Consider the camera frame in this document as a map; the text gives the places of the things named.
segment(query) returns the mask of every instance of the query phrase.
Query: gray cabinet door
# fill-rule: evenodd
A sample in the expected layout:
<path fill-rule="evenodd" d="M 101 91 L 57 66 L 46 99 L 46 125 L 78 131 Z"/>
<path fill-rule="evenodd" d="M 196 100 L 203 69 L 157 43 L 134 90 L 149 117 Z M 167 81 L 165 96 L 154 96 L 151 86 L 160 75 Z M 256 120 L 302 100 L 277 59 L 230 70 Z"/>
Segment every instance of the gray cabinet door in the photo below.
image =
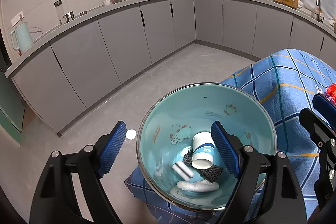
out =
<path fill-rule="evenodd" d="M 56 132 L 86 109 L 57 63 L 49 43 L 33 53 L 13 78 L 31 106 Z"/>
<path fill-rule="evenodd" d="M 252 55 L 264 58 L 288 48 L 292 22 L 292 15 L 258 4 Z"/>
<path fill-rule="evenodd" d="M 252 53 L 257 5 L 247 0 L 224 0 L 223 46 Z"/>
<path fill-rule="evenodd" d="M 152 64 L 138 4 L 105 13 L 98 22 L 121 83 Z"/>
<path fill-rule="evenodd" d="M 294 17 L 289 48 L 318 56 L 324 33 L 303 19 Z"/>
<path fill-rule="evenodd" d="M 196 39 L 194 0 L 170 0 L 176 49 Z"/>
<path fill-rule="evenodd" d="M 152 64 L 176 50 L 169 0 L 140 4 Z"/>
<path fill-rule="evenodd" d="M 336 39 L 328 34 L 324 34 L 323 45 L 320 51 L 319 59 L 326 62 L 336 70 Z"/>
<path fill-rule="evenodd" d="M 71 28 L 50 44 L 87 108 L 120 85 L 96 17 Z"/>
<path fill-rule="evenodd" d="M 223 0 L 194 0 L 196 38 L 222 45 Z"/>

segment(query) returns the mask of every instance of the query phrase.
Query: blue checkered tablecloth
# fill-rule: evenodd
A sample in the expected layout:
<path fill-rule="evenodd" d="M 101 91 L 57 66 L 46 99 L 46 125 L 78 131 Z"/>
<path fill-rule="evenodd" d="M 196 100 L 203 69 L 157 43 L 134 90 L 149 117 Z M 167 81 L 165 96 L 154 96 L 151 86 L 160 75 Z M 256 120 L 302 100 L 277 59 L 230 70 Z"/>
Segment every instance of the blue checkered tablecloth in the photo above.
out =
<path fill-rule="evenodd" d="M 298 116 L 301 109 L 309 107 L 325 121 L 313 109 L 312 99 L 318 93 L 318 88 L 325 92 L 331 83 L 336 83 L 335 70 L 311 54 L 288 49 L 237 71 L 221 83 L 252 95 L 272 118 L 277 132 L 278 151 L 284 151 L 291 161 L 309 218 L 318 204 L 314 183 L 320 171 L 319 149 L 300 125 Z M 187 211 L 163 200 L 147 184 L 139 167 L 125 181 L 125 185 L 136 198 L 147 203 L 148 209 L 160 224 L 204 224 L 216 221 L 211 213 Z M 257 211 L 260 193 L 261 190 L 254 196 L 247 218 Z"/>

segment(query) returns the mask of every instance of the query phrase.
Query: jar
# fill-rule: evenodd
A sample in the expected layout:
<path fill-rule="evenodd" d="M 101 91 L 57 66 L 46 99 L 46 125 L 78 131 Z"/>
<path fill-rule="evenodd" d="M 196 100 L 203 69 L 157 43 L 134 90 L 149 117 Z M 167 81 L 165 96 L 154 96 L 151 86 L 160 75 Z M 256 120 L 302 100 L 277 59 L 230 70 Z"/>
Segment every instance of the jar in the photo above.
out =
<path fill-rule="evenodd" d="M 56 8 L 56 13 L 57 13 L 57 17 L 59 20 L 59 23 L 62 24 L 66 24 L 67 20 L 64 16 L 64 10 L 63 10 L 63 6 L 62 6 L 62 1 L 58 0 L 54 3 L 54 6 Z"/>

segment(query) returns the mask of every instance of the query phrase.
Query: cartoon print on bowl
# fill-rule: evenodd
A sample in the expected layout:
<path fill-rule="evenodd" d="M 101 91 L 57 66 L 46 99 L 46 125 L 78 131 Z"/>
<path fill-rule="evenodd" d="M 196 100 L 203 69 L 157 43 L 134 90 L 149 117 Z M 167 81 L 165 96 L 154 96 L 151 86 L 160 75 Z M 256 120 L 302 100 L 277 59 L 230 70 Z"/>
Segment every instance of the cartoon print on bowl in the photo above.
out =
<path fill-rule="evenodd" d="M 237 112 L 237 108 L 233 105 L 226 105 L 226 109 L 224 110 L 224 113 L 226 115 L 232 115 Z"/>
<path fill-rule="evenodd" d="M 156 128 L 155 128 L 155 132 L 154 132 L 154 134 L 153 134 L 153 138 L 152 138 L 152 141 L 153 141 L 153 143 L 155 143 L 155 141 L 156 141 L 156 138 L 157 138 L 157 136 L 158 136 L 158 134 L 159 134 L 159 132 L 160 132 L 160 126 L 157 126 Z"/>
<path fill-rule="evenodd" d="M 171 144 L 175 145 L 177 143 L 183 142 L 186 139 L 191 138 L 191 126 L 187 126 L 186 124 L 182 126 L 177 126 L 176 124 L 175 128 L 177 128 L 177 130 L 174 133 L 170 134 Z"/>
<path fill-rule="evenodd" d="M 243 145 L 251 145 L 253 146 L 252 135 L 250 132 L 243 130 L 243 135 L 239 138 Z"/>

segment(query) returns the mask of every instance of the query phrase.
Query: small cup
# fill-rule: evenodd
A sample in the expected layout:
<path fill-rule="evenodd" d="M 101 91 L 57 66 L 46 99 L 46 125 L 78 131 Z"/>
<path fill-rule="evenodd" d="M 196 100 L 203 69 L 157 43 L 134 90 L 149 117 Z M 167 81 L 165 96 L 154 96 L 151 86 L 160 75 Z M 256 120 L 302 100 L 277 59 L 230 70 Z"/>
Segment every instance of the small cup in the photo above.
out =
<path fill-rule="evenodd" d="M 215 143 L 210 132 L 201 132 L 193 138 L 192 166 L 196 169 L 208 169 L 212 166 Z"/>

